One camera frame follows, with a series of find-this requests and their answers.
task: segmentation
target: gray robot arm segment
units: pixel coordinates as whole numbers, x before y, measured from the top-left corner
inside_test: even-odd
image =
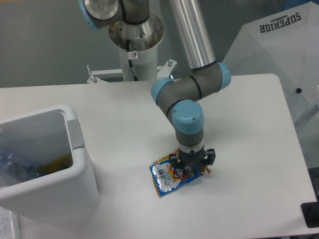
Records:
[[[141,24],[150,15],[149,0],[79,0],[91,29],[100,29],[123,20],[127,24]]]

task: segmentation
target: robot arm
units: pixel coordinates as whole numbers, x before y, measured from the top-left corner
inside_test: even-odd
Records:
[[[198,0],[168,1],[192,74],[176,82],[159,79],[151,95],[176,132],[179,155],[170,156],[171,165],[178,169],[194,162],[212,165],[215,151],[204,149],[204,115],[196,101],[228,86],[231,75],[223,63],[216,63]],[[161,41],[162,24],[159,19],[150,17],[149,0],[79,0],[79,4],[91,28],[113,24],[109,29],[110,37],[114,43],[119,42],[116,44],[122,49],[146,52]],[[149,71],[146,66],[140,72],[145,76]]]
[[[192,74],[174,82],[158,80],[151,95],[176,132],[179,156],[170,155],[174,168],[189,163],[212,165],[214,149],[204,149],[204,115],[196,102],[228,86],[231,75],[223,63],[216,63],[197,0],[169,0]]]

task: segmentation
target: snack bag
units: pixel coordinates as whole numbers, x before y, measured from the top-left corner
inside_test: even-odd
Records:
[[[155,161],[150,170],[159,197],[179,189],[205,173],[210,173],[207,167],[203,168],[196,163],[190,163],[185,169],[174,169],[169,163],[169,154]]]

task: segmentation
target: gray wall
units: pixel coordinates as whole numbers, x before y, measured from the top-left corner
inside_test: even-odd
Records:
[[[177,77],[189,73],[166,0],[150,0],[165,26],[159,65],[178,62]],[[240,27],[280,11],[284,0],[200,0],[218,61]],[[0,87],[79,84],[91,70],[119,69],[108,29],[91,31],[77,0],[0,1]]]

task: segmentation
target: black cable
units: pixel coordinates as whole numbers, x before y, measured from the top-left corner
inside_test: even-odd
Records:
[[[130,41],[129,39],[126,39],[126,52],[129,52],[129,51],[130,51],[130,42],[131,42],[131,41]],[[134,81],[139,81],[139,80],[138,80],[138,77],[136,76],[135,70],[134,70],[134,68],[133,68],[132,60],[129,60],[129,65],[130,65],[130,68],[132,69]]]

